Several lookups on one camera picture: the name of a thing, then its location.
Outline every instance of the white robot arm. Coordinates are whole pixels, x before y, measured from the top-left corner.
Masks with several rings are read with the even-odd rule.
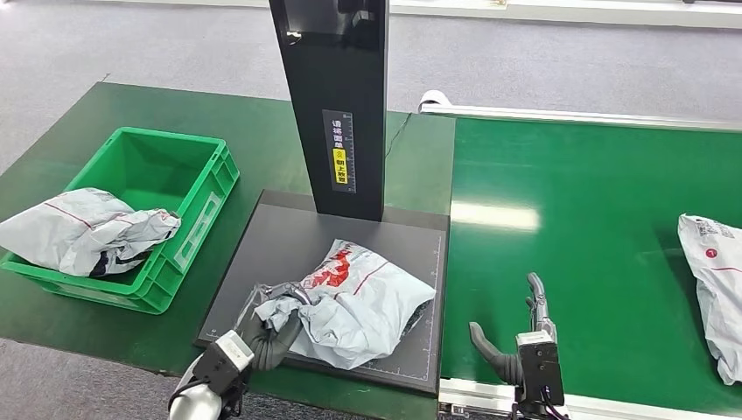
[[[311,301],[295,283],[281,283],[266,291],[268,299],[290,296],[304,305]],[[250,373],[277,367],[301,332],[294,311],[281,332],[266,328],[252,313],[234,330],[211,343],[185,371],[168,402],[170,420],[224,420],[238,417]]]

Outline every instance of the red printed logo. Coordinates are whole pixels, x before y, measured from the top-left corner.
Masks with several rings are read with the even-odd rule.
[[[346,281],[350,263],[346,259],[350,251],[342,249],[330,257],[330,262],[319,273],[315,273],[309,287],[317,287],[321,284],[338,287]]]

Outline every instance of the gray carpet floor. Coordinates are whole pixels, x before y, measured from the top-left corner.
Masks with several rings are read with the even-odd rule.
[[[0,6],[0,173],[101,80],[288,99],[264,9]],[[391,18],[388,106],[454,103],[739,121],[742,32]],[[0,340],[0,420],[166,418],[176,380]],[[243,418],[352,418],[250,395]]]

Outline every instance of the yellow label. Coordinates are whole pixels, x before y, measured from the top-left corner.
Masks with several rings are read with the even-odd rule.
[[[335,182],[347,184],[346,151],[343,149],[332,149],[332,164],[335,167]]]

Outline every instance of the green table surface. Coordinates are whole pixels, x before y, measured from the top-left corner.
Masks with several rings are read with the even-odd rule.
[[[388,206],[448,214],[454,120],[389,113]],[[241,178],[170,309],[152,316],[42,291],[0,270],[0,336],[178,375],[263,188],[310,193],[291,103],[98,83],[0,177],[0,220],[62,191],[122,126],[219,137]],[[394,142],[390,140],[396,133]],[[325,408],[385,418],[433,418],[434,398],[281,367],[251,388]]]
[[[536,271],[567,393],[742,415],[676,232],[682,213],[742,227],[740,157],[733,132],[458,119],[441,375],[497,382],[467,323],[513,352]]]

